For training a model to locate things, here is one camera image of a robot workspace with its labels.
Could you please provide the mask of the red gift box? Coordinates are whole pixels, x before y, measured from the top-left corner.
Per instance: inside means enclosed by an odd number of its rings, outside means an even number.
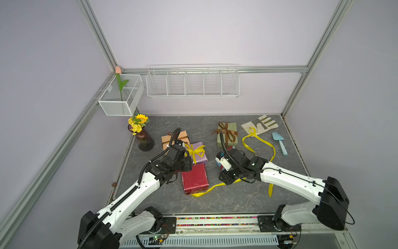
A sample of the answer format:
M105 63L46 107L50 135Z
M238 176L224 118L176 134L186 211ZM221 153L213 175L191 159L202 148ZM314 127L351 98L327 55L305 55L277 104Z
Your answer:
M209 189L209 182L204 163L193 165L189 172L182 172L182 185L186 195L196 194Z

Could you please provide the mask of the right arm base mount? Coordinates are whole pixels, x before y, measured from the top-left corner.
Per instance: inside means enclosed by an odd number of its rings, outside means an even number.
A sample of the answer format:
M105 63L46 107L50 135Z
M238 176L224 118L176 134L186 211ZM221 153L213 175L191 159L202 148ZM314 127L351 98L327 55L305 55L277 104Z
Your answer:
M301 231L301 225L289 225L282 220L282 211L285 204L281 204L274 215L258 215L258 224L261 232L288 232Z

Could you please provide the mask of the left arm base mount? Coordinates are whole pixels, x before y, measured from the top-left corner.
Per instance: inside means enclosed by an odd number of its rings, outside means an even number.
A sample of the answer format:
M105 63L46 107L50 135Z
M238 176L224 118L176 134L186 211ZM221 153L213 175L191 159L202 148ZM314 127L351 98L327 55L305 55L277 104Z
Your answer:
M162 217L161 220L156 220L153 227L143 234L174 234L177 228L177 217Z

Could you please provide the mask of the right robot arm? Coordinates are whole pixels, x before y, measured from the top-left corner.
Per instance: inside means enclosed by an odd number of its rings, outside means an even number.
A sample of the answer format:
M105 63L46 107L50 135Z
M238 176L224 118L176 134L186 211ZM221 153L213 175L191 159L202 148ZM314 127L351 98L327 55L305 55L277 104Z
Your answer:
M296 205L281 204L269 222L263 226L273 231L287 231L297 225L320 223L342 231L346 226L349 199L340 182L333 178L313 178L284 169L265 158L251 159L237 149L219 152L216 162L221 165L219 179L231 185L241 179L276 185L307 199Z

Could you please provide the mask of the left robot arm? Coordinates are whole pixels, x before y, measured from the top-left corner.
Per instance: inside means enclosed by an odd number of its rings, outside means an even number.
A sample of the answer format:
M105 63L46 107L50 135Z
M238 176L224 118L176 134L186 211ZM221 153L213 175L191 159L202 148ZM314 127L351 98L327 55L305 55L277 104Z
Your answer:
M174 144L142 168L138 180L119 198L96 213L87 212L80 221L78 248L118 249L125 241L149 230L158 231L162 214L148 208L129 215L153 192L178 172L189 172L193 160L187 148Z

